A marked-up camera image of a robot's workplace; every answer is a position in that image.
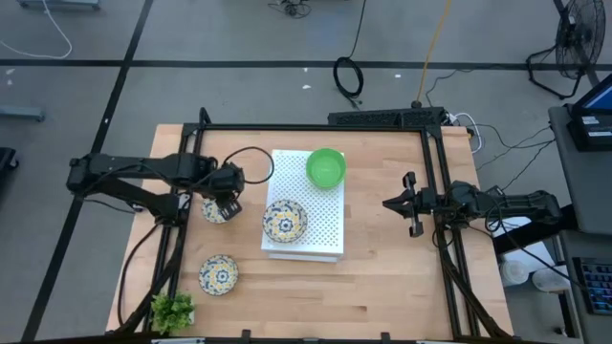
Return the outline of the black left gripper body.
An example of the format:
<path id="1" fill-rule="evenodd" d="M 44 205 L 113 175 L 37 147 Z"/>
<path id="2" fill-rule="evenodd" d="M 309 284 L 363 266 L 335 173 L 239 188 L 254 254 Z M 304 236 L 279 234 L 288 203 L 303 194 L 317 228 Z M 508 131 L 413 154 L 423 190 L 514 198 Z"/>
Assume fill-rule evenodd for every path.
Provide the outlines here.
<path id="1" fill-rule="evenodd" d="M 245 175 L 233 162 L 224 162 L 205 181 L 205 196 L 216 200 L 237 200 L 245 188 Z"/>

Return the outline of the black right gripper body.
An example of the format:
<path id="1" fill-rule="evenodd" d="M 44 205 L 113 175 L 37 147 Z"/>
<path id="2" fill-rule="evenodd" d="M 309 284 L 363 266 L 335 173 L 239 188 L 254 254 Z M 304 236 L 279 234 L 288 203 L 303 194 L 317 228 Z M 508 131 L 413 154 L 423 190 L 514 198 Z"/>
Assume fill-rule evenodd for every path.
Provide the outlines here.
<path id="1" fill-rule="evenodd" d="M 415 190 L 416 174 L 412 171 L 404 176 L 404 217 L 411 221 L 409 235 L 417 238 L 424 234 L 423 223 L 419 220 L 420 214 L 431 214 L 437 204 L 435 191 L 430 187 L 424 187 L 420 191 Z"/>

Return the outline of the blue yellow patterned mini bowl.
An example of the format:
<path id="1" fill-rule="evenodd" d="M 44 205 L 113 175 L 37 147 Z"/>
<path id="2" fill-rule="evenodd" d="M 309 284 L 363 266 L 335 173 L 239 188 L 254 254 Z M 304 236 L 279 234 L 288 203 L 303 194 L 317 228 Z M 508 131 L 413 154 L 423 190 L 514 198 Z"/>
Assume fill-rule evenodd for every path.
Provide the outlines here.
<path id="1" fill-rule="evenodd" d="M 308 227 L 305 208 L 291 200 L 278 200 L 270 204 L 262 217 L 263 233 L 280 244 L 300 239 Z"/>
<path id="2" fill-rule="evenodd" d="M 200 267 L 199 284 L 204 293 L 221 296 L 232 291 L 239 279 L 237 263 L 228 255 L 209 257 Z"/>
<path id="3" fill-rule="evenodd" d="M 213 224 L 223 224 L 227 220 L 221 214 L 217 203 L 209 198 L 202 201 L 202 214 L 204 218 Z"/>

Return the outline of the green plastic mini bowl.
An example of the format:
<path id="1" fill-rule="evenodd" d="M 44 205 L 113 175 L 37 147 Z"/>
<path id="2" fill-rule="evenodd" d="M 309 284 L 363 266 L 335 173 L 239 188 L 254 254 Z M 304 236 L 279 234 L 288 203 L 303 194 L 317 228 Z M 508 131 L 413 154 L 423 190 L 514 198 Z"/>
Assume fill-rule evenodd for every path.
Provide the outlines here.
<path id="1" fill-rule="evenodd" d="M 338 186 L 346 173 L 345 157 L 332 148 L 313 151 L 306 161 L 306 176 L 316 187 L 328 189 Z"/>

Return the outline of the white perforated board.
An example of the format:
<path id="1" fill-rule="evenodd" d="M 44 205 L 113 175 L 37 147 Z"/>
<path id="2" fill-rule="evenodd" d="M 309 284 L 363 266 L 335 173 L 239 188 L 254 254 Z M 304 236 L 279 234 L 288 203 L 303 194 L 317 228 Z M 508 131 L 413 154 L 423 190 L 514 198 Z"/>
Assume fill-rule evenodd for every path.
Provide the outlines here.
<path id="1" fill-rule="evenodd" d="M 322 189 L 306 176 L 311 153 L 274 150 L 274 172 L 268 181 L 266 208 L 278 200 L 301 204 L 308 214 L 308 227 L 295 242 L 280 244 L 262 234 L 261 249 L 271 259 L 336 263 L 344 252 L 344 184 Z"/>

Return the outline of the black perforated electronics box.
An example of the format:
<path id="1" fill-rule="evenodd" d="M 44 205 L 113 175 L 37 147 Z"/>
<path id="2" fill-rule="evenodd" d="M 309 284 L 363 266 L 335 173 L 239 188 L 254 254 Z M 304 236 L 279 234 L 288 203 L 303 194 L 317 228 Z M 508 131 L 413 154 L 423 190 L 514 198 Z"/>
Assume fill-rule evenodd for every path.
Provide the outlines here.
<path id="1" fill-rule="evenodd" d="M 328 115 L 330 125 L 412 127 L 439 125 L 446 117 L 442 107 L 405 108 L 357 112 L 336 112 Z"/>

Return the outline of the black desk leg bar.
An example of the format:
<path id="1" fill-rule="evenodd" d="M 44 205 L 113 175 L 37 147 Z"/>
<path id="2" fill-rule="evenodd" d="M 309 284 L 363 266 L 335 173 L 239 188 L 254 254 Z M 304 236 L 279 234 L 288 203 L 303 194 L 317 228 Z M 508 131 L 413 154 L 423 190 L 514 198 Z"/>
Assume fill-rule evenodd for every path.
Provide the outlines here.
<path id="1" fill-rule="evenodd" d="M 575 209 L 571 204 L 568 204 L 561 209 L 561 219 L 552 225 L 530 222 L 513 229 L 500 228 L 497 231 L 498 236 L 493 239 L 493 246 L 496 254 L 505 254 L 520 247 L 549 239 L 558 235 L 562 230 L 575 230 L 577 228 Z"/>

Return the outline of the small green potted plant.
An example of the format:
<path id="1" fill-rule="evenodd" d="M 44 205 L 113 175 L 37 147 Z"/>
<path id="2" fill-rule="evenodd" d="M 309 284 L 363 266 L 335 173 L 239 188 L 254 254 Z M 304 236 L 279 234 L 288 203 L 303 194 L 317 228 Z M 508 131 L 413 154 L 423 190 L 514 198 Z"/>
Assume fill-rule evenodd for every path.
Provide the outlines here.
<path id="1" fill-rule="evenodd" d="M 177 292 L 174 297 L 167 294 L 153 296 L 152 328 L 161 334 L 172 334 L 188 328 L 194 322 L 195 306 L 189 294 Z"/>

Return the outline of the grey side desk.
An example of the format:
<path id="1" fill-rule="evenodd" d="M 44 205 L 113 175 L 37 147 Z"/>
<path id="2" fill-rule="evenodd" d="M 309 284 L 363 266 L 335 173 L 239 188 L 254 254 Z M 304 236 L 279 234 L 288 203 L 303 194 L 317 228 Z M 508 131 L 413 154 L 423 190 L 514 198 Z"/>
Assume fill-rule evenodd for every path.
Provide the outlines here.
<path id="1" fill-rule="evenodd" d="M 551 107 L 548 114 L 580 230 L 612 236 L 612 151 L 579 151 L 568 109 Z"/>

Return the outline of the black laptop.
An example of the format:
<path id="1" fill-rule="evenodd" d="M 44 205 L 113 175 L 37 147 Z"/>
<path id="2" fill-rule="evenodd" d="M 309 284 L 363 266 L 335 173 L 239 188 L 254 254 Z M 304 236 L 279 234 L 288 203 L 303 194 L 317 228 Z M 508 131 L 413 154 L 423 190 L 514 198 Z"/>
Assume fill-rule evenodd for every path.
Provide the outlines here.
<path id="1" fill-rule="evenodd" d="M 569 107 L 567 129 L 579 151 L 612 151 L 612 74 Z"/>

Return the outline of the black backlit keyboard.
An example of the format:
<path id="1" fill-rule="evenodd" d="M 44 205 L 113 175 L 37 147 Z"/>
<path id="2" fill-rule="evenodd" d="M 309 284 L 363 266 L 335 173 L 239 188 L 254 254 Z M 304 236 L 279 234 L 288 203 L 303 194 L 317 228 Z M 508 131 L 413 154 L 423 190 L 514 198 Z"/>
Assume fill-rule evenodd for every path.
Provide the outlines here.
<path id="1" fill-rule="evenodd" d="M 587 311 L 612 316 L 612 261 L 575 257 L 573 263 Z"/>

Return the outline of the grey keyboard desk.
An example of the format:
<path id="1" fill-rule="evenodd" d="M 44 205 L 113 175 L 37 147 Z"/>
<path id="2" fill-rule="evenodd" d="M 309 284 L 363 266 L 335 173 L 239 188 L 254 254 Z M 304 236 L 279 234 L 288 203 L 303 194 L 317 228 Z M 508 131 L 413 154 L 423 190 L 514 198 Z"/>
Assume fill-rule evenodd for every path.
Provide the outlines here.
<path id="1" fill-rule="evenodd" d="M 573 263 L 575 257 L 612 261 L 612 236 L 564 230 L 559 237 L 583 343 L 612 344 L 612 316 L 594 315 L 587 311 Z"/>

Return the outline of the grey floor bar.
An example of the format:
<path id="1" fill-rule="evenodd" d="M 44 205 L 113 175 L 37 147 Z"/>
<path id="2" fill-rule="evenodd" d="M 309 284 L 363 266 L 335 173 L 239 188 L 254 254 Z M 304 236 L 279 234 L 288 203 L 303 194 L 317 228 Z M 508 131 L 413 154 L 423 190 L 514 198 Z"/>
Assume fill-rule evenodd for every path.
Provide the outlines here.
<path id="1" fill-rule="evenodd" d="M 0 105 L 0 118 L 18 118 L 42 122 L 45 113 L 41 108 Z"/>

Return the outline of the grey flat floor base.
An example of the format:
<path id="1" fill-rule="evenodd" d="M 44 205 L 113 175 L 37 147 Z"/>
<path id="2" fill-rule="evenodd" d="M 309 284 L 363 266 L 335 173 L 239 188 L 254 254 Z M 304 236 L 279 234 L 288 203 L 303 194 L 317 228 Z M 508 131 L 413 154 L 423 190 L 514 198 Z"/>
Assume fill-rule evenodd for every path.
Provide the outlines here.
<path id="1" fill-rule="evenodd" d="M 30 5 L 50 7 L 86 7 L 94 11 L 100 10 L 99 0 L 15 0 L 20 7 L 28 8 Z"/>

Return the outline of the black aluminium table frame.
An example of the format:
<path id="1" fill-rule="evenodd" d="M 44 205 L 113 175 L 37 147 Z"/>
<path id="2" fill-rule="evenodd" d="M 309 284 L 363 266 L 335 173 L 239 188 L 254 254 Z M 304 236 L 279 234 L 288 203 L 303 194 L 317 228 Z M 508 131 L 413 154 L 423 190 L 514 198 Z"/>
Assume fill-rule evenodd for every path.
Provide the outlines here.
<path id="1" fill-rule="evenodd" d="M 327 125 L 214 124 L 202 151 L 236 162 L 254 178 L 266 175 L 263 150 L 313 151 L 331 147 L 348 162 L 344 203 L 344 254 L 339 262 L 272 260 L 262 251 L 260 221 L 267 187 L 248 187 L 243 210 L 223 225 L 207 222 L 194 208 L 177 287 L 192 296 L 192 336 L 252 338 L 452 339 L 483 334 L 462 298 L 447 301 L 447 278 L 428 235 L 412 238 L 408 221 L 385 209 L 398 195 L 402 177 L 414 172 L 419 184 L 447 180 L 477 183 L 467 134 L 446 127 L 424 152 L 419 134 L 351 131 Z M 211 256 L 230 256 L 238 265 L 234 289 L 221 296 L 203 292 L 201 265 Z"/>

